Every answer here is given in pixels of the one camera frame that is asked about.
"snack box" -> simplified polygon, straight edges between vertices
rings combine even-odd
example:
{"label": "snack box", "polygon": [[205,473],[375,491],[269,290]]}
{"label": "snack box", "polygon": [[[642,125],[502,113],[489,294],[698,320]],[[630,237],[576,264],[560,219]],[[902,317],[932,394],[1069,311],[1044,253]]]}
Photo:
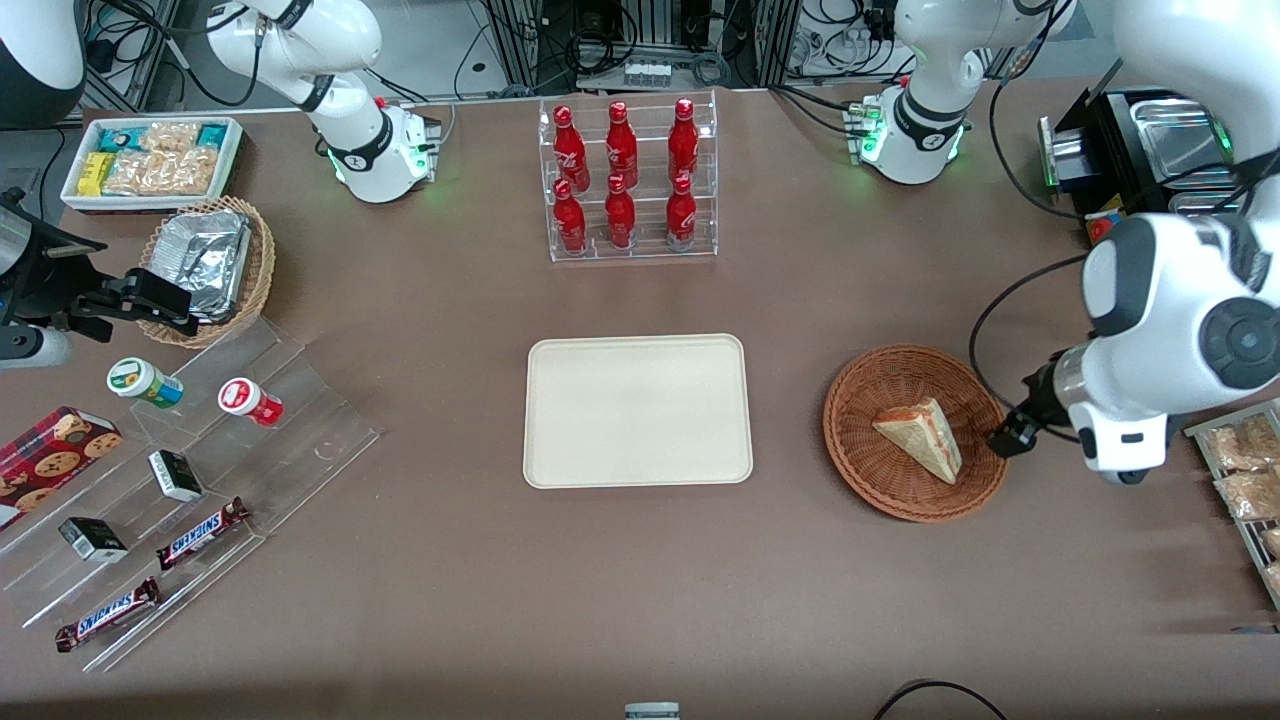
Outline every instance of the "snack box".
{"label": "snack box", "polygon": [[[79,178],[84,170],[84,161],[91,152],[99,151],[99,142],[102,133],[146,126],[152,122],[180,122],[227,126],[227,135],[218,149],[218,164],[214,167],[214,179],[209,183],[209,191],[204,195],[150,195],[150,196],[119,196],[119,195],[81,195]],[[79,149],[76,150],[76,160],[70,172],[63,182],[61,199],[68,208],[81,213],[164,213],[178,208],[187,208],[197,202],[216,200],[224,195],[227,184],[232,177],[232,168],[236,164],[236,154],[239,150],[243,129],[241,124],[227,115],[136,115],[129,118],[111,118],[93,120],[84,128],[84,137],[81,138]]]}
{"label": "snack box", "polygon": [[0,447],[0,530],[122,442],[120,432],[108,420],[59,407]]}

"red bottle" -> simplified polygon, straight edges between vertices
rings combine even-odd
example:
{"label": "red bottle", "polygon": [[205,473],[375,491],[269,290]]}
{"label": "red bottle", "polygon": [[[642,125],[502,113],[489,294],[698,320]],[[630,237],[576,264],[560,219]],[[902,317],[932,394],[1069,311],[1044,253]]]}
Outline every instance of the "red bottle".
{"label": "red bottle", "polygon": [[573,192],[581,195],[591,187],[591,173],[586,169],[586,145],[573,127],[573,113],[568,108],[556,108],[552,117],[556,119],[556,165]]}
{"label": "red bottle", "polygon": [[631,250],[636,242],[636,204],[627,192],[622,173],[609,176],[609,199],[604,201],[609,218],[609,242],[618,250]]}
{"label": "red bottle", "polygon": [[621,173],[632,188],[640,182],[640,154],[636,149],[636,131],[627,122],[627,104],[609,102],[609,135],[604,138],[609,152],[609,172]]}
{"label": "red bottle", "polygon": [[667,200],[667,246],[676,252],[685,252],[694,245],[694,215],[698,201],[690,190],[694,181],[689,173],[676,176],[675,192]]}
{"label": "red bottle", "polygon": [[694,126],[694,101],[681,97],[676,101],[676,124],[671,126],[667,137],[667,152],[671,156],[671,182],[676,176],[698,170],[698,127]]}
{"label": "red bottle", "polygon": [[557,179],[552,188],[556,192],[552,213],[556,215],[556,232],[561,236],[564,252],[581,255],[586,252],[586,215],[582,214],[582,206],[573,197],[573,188],[567,179]]}

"snickers bar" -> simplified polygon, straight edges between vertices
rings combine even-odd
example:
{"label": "snickers bar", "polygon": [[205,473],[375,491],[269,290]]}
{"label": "snickers bar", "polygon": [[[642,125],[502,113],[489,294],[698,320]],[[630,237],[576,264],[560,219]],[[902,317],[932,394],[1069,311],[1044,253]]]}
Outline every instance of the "snickers bar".
{"label": "snickers bar", "polygon": [[125,615],[131,615],[134,610],[146,607],[147,605],[160,605],[160,588],[156,585],[155,578],[142,580],[142,584],[137,589],[79,623],[60,628],[58,635],[54,638],[58,652],[70,652],[93,633],[119,623]]}
{"label": "snickers bar", "polygon": [[241,502],[241,498],[233,498],[207,520],[187,530],[187,534],[180,538],[173,541],[173,544],[164,550],[157,550],[156,557],[160,559],[160,570],[168,570],[200,552],[206,544],[214,542],[214,538],[225,533],[232,528],[232,525],[239,523],[244,518],[248,518],[248,515],[250,512],[244,507],[244,503]]}

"clear acrylic shelf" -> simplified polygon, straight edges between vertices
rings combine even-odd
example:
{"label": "clear acrylic shelf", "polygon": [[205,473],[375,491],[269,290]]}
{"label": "clear acrylic shelf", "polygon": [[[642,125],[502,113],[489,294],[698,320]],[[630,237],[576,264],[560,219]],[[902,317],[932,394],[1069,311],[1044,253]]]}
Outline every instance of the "clear acrylic shelf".
{"label": "clear acrylic shelf", "polygon": [[[364,452],[378,433],[311,368],[302,347],[260,319],[219,340],[173,373],[182,402],[160,410],[137,402],[116,423],[125,442],[12,528],[0,542],[0,582],[24,628],[49,637],[155,575],[164,598],[72,651],[84,671],[108,670],[179,610],[262,544],[294,511]],[[216,392],[248,377],[284,402],[273,428],[233,418]],[[180,452],[205,487],[191,503],[160,493],[147,456]],[[155,551],[168,546],[236,496],[252,516],[177,568],[160,573]],[[116,564],[81,560],[58,525],[68,516],[101,518],[129,553]]]}
{"label": "clear acrylic shelf", "polygon": [[[667,199],[671,197],[667,136],[675,122],[676,100],[681,97],[694,101],[694,124],[698,126],[698,172],[692,178],[698,214],[692,246],[685,252],[676,252],[667,247]],[[608,240],[604,214],[604,201],[609,192],[609,164],[604,149],[604,138],[609,132],[608,108],[588,96],[564,97],[552,104],[544,100],[539,106],[538,149],[541,156],[543,202],[547,206],[547,237],[552,261],[678,260],[716,255],[719,251],[716,94],[639,94],[622,99],[627,104],[627,117],[636,132],[640,152],[640,182],[631,188],[631,197],[636,204],[636,242],[630,250],[618,250]],[[557,105],[568,105],[573,110],[573,124],[586,143],[586,167],[591,173],[591,187],[577,196],[586,213],[586,254],[579,256],[564,252],[552,211],[556,202],[552,183],[559,177],[559,169],[556,165],[556,126],[550,120],[550,113]]]}

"brown wicker basket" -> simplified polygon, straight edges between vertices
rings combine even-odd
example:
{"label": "brown wicker basket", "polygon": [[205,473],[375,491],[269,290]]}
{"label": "brown wicker basket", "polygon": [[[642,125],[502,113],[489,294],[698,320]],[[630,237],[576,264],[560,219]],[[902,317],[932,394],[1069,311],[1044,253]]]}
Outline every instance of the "brown wicker basket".
{"label": "brown wicker basket", "polygon": [[[960,446],[956,484],[933,477],[872,428],[890,407],[937,398]],[[982,507],[1005,480],[1007,460],[986,434],[1004,414],[978,378],[955,357],[920,345],[890,345],[852,360],[827,392],[822,429],[836,468],[858,495],[904,520],[942,523]]]}
{"label": "brown wicker basket", "polygon": [[[192,350],[201,350],[212,345],[219,337],[236,328],[252,324],[262,313],[266,305],[266,296],[271,291],[271,273],[275,270],[275,240],[271,237],[271,228],[266,227],[262,215],[252,205],[238,197],[219,197],[209,202],[201,202],[184,208],[182,213],[212,213],[215,210],[236,210],[253,223],[253,236],[250,238],[248,258],[244,259],[244,279],[241,281],[239,297],[236,300],[236,316],[221,325],[200,325],[196,337],[187,337],[173,328],[157,323],[138,323],[142,332],[151,340],[168,345],[180,345]],[[160,237],[160,227],[151,233],[151,242],[142,250],[142,266],[151,263],[151,254],[156,249],[156,238]]]}

